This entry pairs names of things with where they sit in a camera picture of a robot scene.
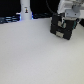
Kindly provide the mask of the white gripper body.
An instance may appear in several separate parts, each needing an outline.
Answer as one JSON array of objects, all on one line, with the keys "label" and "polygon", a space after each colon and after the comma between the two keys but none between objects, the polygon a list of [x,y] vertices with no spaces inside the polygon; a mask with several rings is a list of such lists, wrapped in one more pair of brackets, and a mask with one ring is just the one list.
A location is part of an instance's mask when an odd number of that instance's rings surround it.
[{"label": "white gripper body", "polygon": [[67,19],[84,19],[84,0],[60,0],[57,13]]}]

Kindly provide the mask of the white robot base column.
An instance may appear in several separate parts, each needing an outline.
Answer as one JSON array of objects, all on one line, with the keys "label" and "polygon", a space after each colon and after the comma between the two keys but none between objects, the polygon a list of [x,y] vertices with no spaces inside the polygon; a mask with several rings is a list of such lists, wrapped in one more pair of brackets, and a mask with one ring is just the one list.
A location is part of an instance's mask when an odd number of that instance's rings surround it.
[{"label": "white robot base column", "polygon": [[20,0],[21,2],[21,19],[30,20],[32,18],[32,12],[30,9],[30,0]]}]

